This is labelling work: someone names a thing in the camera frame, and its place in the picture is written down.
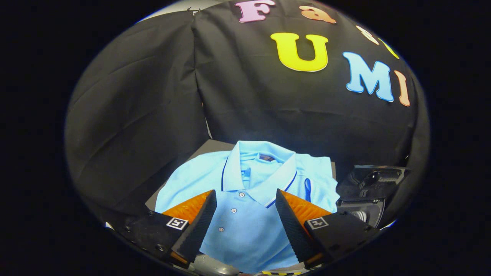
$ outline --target light blue letter m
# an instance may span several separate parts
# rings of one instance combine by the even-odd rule
[[[373,67],[373,70],[370,70],[366,62],[363,60],[360,55],[350,52],[344,52],[343,56],[350,63],[351,70],[351,81],[346,85],[346,88],[349,91],[363,93],[365,90],[361,85],[361,79],[365,83],[368,94],[372,95],[375,87],[377,87],[377,83],[379,84],[379,89],[375,92],[377,97],[388,101],[393,102],[394,97],[392,96],[392,91],[390,89],[390,68],[386,64],[377,61]]]

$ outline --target foam letter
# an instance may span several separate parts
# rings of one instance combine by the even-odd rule
[[[322,20],[329,23],[336,23],[334,19],[331,18],[325,11],[318,8],[309,6],[300,6],[299,9],[302,10],[302,15],[308,19],[312,20]]]
[[[295,33],[277,32],[271,35],[271,39],[276,41],[278,47],[279,60],[286,67],[304,72],[316,72],[327,66],[327,38],[308,34],[305,36],[314,44],[315,58],[313,60],[304,60],[299,57],[297,52],[297,42],[299,36]]]
[[[351,81],[346,85],[349,91],[363,93],[365,90],[361,85],[361,79],[365,83],[368,94],[372,94],[379,84],[379,89],[376,91],[377,97],[393,102],[394,97],[390,88],[390,68],[386,64],[376,61],[373,70],[370,70],[360,55],[350,52],[344,52],[343,56],[350,63]]]
[[[396,59],[399,59],[399,57],[396,55],[396,53],[394,53],[394,51],[383,41],[380,39],[379,37],[379,40],[382,41],[382,43],[385,45],[385,47],[387,48],[387,50],[389,50],[389,52],[396,57]]]
[[[401,102],[403,106],[408,107],[410,105],[410,102],[408,98],[408,87],[406,86],[406,77],[404,77],[404,75],[397,70],[394,70],[394,73],[399,79],[399,86],[401,87],[401,96],[399,97],[399,102]]]
[[[361,31],[361,33],[366,37],[368,38],[370,41],[372,41],[373,43],[377,44],[377,45],[380,45],[379,42],[377,40],[375,40],[375,38],[373,38],[372,34],[369,33],[367,30],[363,29],[362,27],[360,26],[356,26],[358,28],[358,30]]]
[[[270,6],[276,5],[271,0],[256,0],[256,1],[247,1],[236,3],[236,6],[241,8],[242,18],[240,18],[240,23],[251,22],[251,21],[261,21],[265,20],[266,16],[259,15],[258,11],[262,11],[264,14],[268,14],[270,12]]]

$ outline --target black fabric backdrop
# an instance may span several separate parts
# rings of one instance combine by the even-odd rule
[[[27,16],[12,14],[5,29],[10,38],[6,89],[19,103],[19,116],[7,118],[7,129],[18,130],[8,147],[16,152],[12,161],[21,166],[7,172],[18,181],[5,183],[20,191],[5,194],[2,274],[166,275],[160,265],[101,228],[72,188],[63,150],[67,106],[86,66],[125,29],[164,4],[50,3],[22,7]],[[374,30],[406,59],[425,89],[436,131],[430,173],[408,212],[380,239],[321,274],[393,275],[421,269],[486,274],[483,203],[489,199],[481,198],[485,185],[474,185],[482,183],[474,179],[482,171],[470,166],[485,156],[478,130],[489,96],[477,88],[480,71],[472,62],[483,65],[473,55],[485,50],[479,49],[484,32],[477,27],[486,9],[479,2],[328,4]],[[9,64],[11,57],[15,62]],[[17,195],[16,204],[10,204]]]
[[[353,165],[405,166],[409,155],[413,174],[382,219],[390,223],[407,205],[428,158],[427,111],[412,71],[365,38],[355,27],[361,24],[318,2],[277,1],[266,20],[245,24],[237,2],[195,16],[182,11],[150,18],[95,57],[66,118],[67,161],[77,189],[101,207],[137,213],[159,182],[206,140],[206,116],[219,141],[266,140],[329,156],[340,182]],[[337,23],[306,19],[300,5],[321,8]],[[300,35],[304,59],[314,58],[305,35],[328,37],[327,67],[298,72],[281,64],[270,38],[276,32]],[[362,56],[370,67],[379,61],[402,72],[411,105],[348,91],[350,65],[343,52]],[[399,81],[393,73],[390,78],[398,98]],[[411,143],[417,148],[409,154]]]

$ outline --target orange letter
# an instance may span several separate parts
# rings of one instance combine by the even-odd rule
[[[399,79],[399,86],[401,87],[401,96],[399,97],[399,102],[401,102],[403,106],[408,107],[410,105],[410,102],[408,98],[408,87],[406,86],[406,77],[404,77],[404,75],[397,70],[394,70],[394,73]]]
[[[322,20],[329,23],[336,23],[334,19],[331,18],[325,11],[319,10],[318,8],[309,6],[300,6],[299,9],[302,10],[302,15],[308,19],[312,20]]]

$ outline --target light blue polo shirt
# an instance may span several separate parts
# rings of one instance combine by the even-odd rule
[[[217,209],[200,251],[243,273],[298,263],[276,210],[276,189],[337,212],[329,157],[312,157],[265,141],[199,155],[177,168],[160,190],[156,212],[209,190]]]

